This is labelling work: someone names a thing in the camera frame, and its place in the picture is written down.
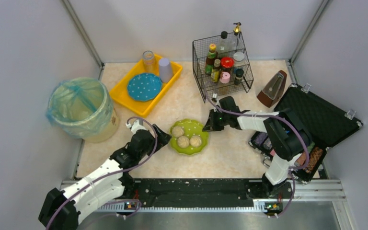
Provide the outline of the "green dotted plate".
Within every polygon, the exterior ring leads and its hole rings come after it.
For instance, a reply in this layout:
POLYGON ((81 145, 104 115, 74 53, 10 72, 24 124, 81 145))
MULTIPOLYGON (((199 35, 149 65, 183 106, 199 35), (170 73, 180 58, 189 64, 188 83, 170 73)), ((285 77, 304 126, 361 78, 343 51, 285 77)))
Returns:
POLYGON ((204 148, 208 145, 208 139, 209 139, 209 134, 207 132, 202 131, 203 127, 204 125, 201 122, 199 122, 198 120, 194 120, 194 119, 182 119, 182 120, 176 121, 173 124, 173 126, 170 128, 170 135, 172 136, 172 139, 170 140, 170 146, 177 153, 187 155, 187 156, 192 156, 192 155, 202 152, 204 148), (194 148, 191 145, 185 149, 179 148, 176 143, 177 138, 173 137, 171 134, 171 130, 174 126, 183 127, 185 130, 184 135, 188 137, 189 139, 194 135, 200 136, 203 140, 202 145, 198 148, 194 148))

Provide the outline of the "pink lid spice jar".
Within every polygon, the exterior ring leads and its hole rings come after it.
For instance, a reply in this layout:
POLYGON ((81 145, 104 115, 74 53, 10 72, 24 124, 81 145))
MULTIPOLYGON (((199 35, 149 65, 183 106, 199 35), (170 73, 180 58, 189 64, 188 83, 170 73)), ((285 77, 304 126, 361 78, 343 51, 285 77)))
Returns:
POLYGON ((222 84, 227 84, 230 82, 230 73, 224 71, 221 73, 220 75, 220 79, 219 81, 222 83, 222 84))

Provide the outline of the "small yellow oil bottle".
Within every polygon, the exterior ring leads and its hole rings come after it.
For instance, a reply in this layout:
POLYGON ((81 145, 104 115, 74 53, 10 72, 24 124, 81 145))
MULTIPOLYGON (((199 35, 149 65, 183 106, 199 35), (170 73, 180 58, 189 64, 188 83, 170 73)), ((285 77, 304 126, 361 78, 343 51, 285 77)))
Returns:
POLYGON ((219 81, 220 78, 220 67, 221 67, 221 60, 220 59, 215 59, 214 60, 214 64, 213 64, 213 68, 211 71, 211 81, 214 83, 217 83, 219 81))

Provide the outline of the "small black lid jar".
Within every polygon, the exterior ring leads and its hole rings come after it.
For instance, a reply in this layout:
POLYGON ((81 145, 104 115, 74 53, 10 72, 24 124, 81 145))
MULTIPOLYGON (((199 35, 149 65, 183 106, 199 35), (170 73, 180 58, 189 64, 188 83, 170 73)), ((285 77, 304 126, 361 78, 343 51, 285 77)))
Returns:
POLYGON ((236 69, 234 85, 240 85, 243 79, 244 71, 243 69, 236 69))

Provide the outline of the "red lid sauce jar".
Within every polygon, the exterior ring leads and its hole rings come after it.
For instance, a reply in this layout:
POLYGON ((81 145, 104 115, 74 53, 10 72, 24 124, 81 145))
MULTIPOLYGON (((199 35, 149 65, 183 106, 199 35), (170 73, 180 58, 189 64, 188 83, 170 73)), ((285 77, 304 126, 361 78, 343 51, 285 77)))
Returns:
POLYGON ((234 67, 234 60, 231 57, 222 57, 220 59, 221 63, 221 70, 223 72, 228 72, 229 74, 232 73, 234 67))

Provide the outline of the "blue dotted plate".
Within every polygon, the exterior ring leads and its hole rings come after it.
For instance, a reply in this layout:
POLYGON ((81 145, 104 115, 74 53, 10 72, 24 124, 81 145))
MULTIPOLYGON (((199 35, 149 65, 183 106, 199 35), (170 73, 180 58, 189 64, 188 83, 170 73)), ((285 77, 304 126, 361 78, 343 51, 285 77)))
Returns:
POLYGON ((153 73, 135 75, 126 87, 128 95, 135 101, 147 102, 156 98, 162 90, 161 79, 153 73))

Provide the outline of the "silver lid white can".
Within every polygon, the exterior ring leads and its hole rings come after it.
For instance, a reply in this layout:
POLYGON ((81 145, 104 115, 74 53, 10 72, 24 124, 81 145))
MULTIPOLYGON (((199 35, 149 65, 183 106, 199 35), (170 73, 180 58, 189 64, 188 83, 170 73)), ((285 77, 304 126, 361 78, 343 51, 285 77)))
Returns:
POLYGON ((235 74, 236 73, 236 70, 243 66, 244 65, 244 62, 245 62, 245 54, 241 51, 238 51, 236 53, 234 53, 233 55, 233 61, 234 61, 234 64, 233 64, 233 70, 232 72, 235 74))

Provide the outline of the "yellow cap sauce bottle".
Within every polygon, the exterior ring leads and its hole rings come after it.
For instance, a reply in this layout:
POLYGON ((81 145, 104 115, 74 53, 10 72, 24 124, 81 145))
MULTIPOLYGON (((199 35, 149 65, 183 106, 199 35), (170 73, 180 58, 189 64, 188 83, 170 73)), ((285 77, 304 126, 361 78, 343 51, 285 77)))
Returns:
POLYGON ((217 56, 216 51, 217 46, 215 44, 210 44, 208 48, 207 58, 205 61, 205 74, 211 74, 213 65, 217 56))

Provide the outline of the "purple plastic cup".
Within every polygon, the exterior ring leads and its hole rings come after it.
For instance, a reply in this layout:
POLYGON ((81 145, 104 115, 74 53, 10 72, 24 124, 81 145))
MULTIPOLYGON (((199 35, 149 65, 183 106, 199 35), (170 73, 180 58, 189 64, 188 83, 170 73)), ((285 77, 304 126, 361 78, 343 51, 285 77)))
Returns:
POLYGON ((173 77, 171 62, 167 58, 161 58, 159 64, 159 78, 163 83, 168 83, 173 77))

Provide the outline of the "pink transparent cup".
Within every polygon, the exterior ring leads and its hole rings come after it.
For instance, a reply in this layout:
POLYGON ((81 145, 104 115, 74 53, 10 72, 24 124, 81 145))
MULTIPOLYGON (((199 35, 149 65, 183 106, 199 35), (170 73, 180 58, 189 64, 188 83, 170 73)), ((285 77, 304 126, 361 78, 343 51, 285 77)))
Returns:
POLYGON ((145 72, 153 73, 153 74, 157 73, 158 65, 155 59, 143 60, 143 65, 144 65, 145 72))

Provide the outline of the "blue transparent cup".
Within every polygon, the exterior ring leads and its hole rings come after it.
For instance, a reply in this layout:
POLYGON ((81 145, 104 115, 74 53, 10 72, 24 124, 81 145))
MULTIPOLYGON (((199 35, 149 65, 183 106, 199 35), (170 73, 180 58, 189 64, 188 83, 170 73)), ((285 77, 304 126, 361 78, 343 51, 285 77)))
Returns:
POLYGON ((152 60, 152 59, 155 59, 154 53, 152 51, 147 50, 147 51, 143 52, 142 61, 143 60, 152 60))

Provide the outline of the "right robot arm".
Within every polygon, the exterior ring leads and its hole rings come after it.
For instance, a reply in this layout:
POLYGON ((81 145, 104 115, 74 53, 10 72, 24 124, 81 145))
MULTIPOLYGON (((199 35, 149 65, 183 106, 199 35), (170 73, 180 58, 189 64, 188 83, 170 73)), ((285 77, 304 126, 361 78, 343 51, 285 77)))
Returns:
POLYGON ((312 142, 309 130, 289 108, 279 112, 241 111, 231 96, 207 101, 214 108, 209 111, 204 132, 222 131, 225 126, 230 126, 268 135, 275 155, 262 176, 262 184, 269 196, 277 195, 290 170, 296 168, 296 160, 302 153, 309 155, 308 145, 312 142))

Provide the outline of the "white steamed bun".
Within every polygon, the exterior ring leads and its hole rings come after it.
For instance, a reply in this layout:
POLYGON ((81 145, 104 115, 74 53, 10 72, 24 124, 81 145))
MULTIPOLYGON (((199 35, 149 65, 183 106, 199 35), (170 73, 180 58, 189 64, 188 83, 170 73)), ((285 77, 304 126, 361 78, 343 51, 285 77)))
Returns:
POLYGON ((194 135, 190 138, 190 145, 194 148, 198 148, 202 145, 203 140, 200 136, 194 135))
POLYGON ((176 143, 179 148, 185 149, 190 146, 190 139, 183 135, 177 138, 176 143))
POLYGON ((179 138, 185 134, 185 130, 181 126, 174 126, 171 130, 171 134, 175 138, 179 138))

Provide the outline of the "trash bin with green bag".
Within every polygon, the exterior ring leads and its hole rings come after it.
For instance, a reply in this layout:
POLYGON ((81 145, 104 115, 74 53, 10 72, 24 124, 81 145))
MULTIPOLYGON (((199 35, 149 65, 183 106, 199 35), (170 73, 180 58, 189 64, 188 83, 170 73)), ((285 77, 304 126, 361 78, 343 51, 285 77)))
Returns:
POLYGON ((49 98, 46 117, 69 136, 91 143, 108 140, 119 124, 109 91, 93 78, 61 82, 49 98))

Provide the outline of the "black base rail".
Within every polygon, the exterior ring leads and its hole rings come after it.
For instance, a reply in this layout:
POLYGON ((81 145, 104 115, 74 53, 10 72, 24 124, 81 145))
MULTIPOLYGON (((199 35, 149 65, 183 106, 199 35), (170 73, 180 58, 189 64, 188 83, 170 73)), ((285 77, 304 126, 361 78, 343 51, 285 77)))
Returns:
POLYGON ((114 212, 263 212, 280 213, 288 201, 343 201, 337 180, 309 184, 288 181, 269 196, 260 180, 253 179, 150 179, 126 178, 128 187, 119 198, 97 210, 114 212))

